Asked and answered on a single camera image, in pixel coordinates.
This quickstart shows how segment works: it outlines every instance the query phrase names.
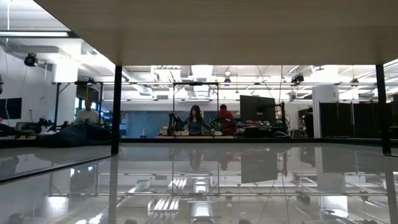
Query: monitor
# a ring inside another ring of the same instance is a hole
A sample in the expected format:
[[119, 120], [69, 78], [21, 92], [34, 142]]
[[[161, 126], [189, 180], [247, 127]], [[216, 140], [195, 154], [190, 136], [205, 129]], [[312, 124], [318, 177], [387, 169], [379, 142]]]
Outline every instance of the monitor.
[[0, 118], [2, 119], [21, 119], [22, 98], [10, 98], [0, 100]]
[[240, 96], [241, 119], [275, 123], [275, 99], [260, 96]]

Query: red shirt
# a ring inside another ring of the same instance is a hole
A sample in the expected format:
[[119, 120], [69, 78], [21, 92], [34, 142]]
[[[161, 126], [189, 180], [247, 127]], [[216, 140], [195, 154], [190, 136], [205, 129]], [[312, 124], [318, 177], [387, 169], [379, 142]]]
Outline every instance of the red shirt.
[[236, 131], [235, 119], [232, 113], [227, 109], [221, 109], [218, 112], [218, 117], [221, 119], [223, 134], [232, 135]]

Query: blue wall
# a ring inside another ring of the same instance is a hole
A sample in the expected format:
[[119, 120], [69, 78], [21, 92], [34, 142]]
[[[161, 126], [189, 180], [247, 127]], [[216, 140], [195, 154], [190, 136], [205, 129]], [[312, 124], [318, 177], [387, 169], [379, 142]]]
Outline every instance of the blue wall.
[[[163, 126], [169, 125], [169, 111], [128, 111], [129, 123], [126, 138], [140, 138], [141, 129], [145, 128], [147, 138], [155, 138], [159, 135]], [[209, 119], [217, 115], [217, 111], [204, 111], [204, 119]], [[188, 111], [176, 111], [177, 116], [185, 121], [188, 118]]]

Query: long dark hair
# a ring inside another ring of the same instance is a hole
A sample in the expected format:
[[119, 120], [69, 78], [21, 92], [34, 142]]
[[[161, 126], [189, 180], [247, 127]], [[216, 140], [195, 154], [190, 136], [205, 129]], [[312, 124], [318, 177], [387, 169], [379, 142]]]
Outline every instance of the long dark hair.
[[197, 120], [197, 123], [201, 123], [201, 116], [200, 116], [200, 107], [198, 105], [193, 105], [191, 108], [191, 112], [189, 113], [189, 121], [192, 122], [193, 121], [193, 116], [192, 116], [192, 111], [196, 111], [196, 115], [195, 118]]

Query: black partition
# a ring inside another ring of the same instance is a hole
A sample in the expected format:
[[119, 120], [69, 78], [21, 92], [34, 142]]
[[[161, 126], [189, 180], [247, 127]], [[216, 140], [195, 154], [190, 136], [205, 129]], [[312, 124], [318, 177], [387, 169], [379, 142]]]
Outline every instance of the black partition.
[[320, 103], [322, 137], [354, 137], [351, 103]]
[[[394, 110], [386, 105], [389, 126]], [[320, 103], [322, 137], [380, 138], [379, 103]]]

